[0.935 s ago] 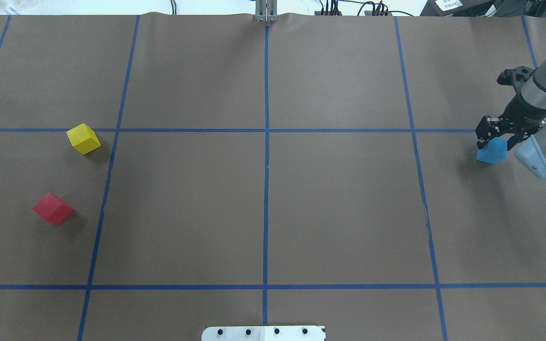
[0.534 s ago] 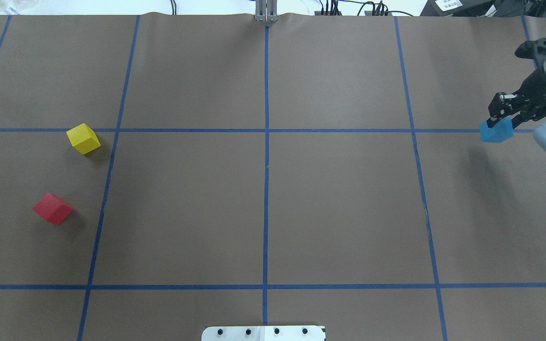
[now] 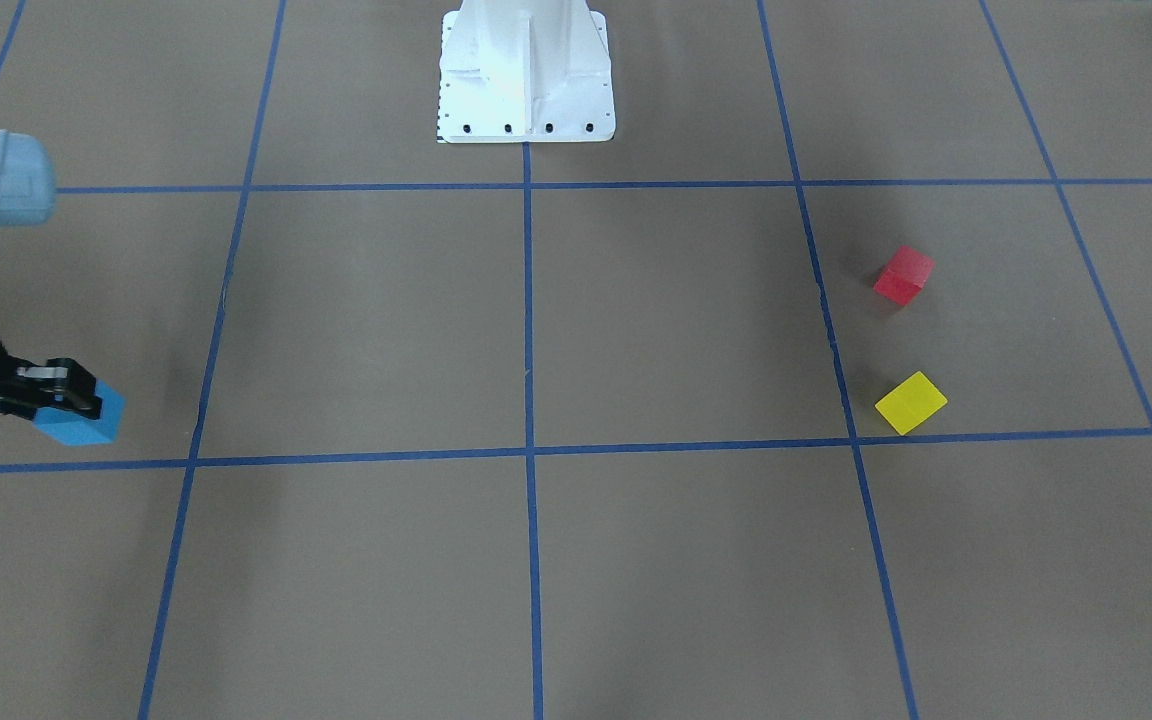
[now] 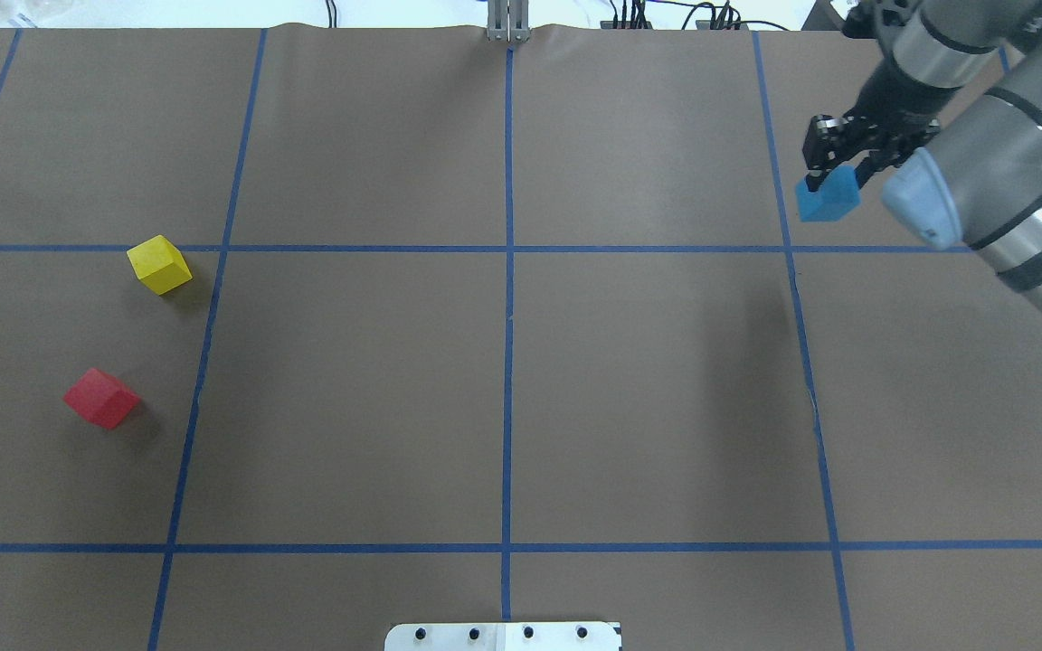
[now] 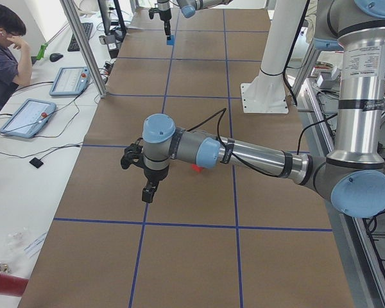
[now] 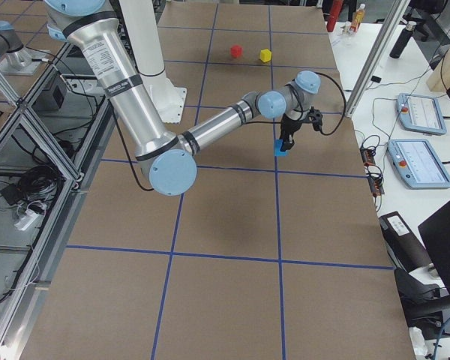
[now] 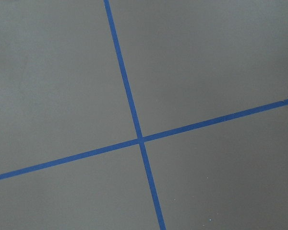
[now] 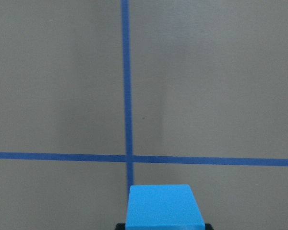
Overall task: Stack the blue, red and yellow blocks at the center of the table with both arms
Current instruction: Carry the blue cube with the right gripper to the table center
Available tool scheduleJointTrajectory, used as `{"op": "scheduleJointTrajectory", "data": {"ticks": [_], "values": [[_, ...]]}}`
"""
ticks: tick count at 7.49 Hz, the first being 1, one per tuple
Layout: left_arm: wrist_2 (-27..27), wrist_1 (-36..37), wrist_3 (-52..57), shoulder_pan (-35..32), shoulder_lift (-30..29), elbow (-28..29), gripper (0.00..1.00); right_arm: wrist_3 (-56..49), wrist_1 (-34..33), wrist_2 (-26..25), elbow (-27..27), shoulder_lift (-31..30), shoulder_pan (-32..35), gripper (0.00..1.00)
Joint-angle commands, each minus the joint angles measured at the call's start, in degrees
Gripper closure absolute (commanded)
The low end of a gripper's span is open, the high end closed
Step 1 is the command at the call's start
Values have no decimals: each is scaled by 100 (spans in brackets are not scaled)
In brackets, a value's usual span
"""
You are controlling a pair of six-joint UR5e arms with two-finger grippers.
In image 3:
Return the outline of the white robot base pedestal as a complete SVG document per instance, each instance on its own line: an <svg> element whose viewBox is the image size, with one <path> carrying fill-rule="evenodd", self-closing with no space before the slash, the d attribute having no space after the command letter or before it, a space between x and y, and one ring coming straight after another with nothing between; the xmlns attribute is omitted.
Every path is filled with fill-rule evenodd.
<svg viewBox="0 0 1152 720"><path fill-rule="evenodd" d="M440 23L435 141L613 141L608 22L585 1L463 1Z"/></svg>

